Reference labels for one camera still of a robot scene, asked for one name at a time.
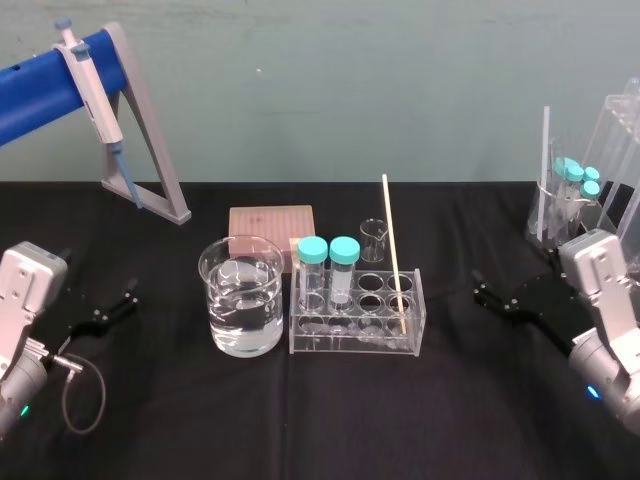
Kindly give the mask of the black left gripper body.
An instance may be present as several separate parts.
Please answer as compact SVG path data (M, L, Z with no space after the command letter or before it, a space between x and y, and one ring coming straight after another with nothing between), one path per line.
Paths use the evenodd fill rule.
M50 353L58 353L73 327L84 319L84 295L63 292L35 322L35 340Z

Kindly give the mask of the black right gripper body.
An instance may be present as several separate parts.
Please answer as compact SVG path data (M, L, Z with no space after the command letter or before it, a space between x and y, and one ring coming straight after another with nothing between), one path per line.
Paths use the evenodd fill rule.
M561 274L545 274L518 288L518 319L537 327L557 348L573 348L574 339L593 327L591 314Z

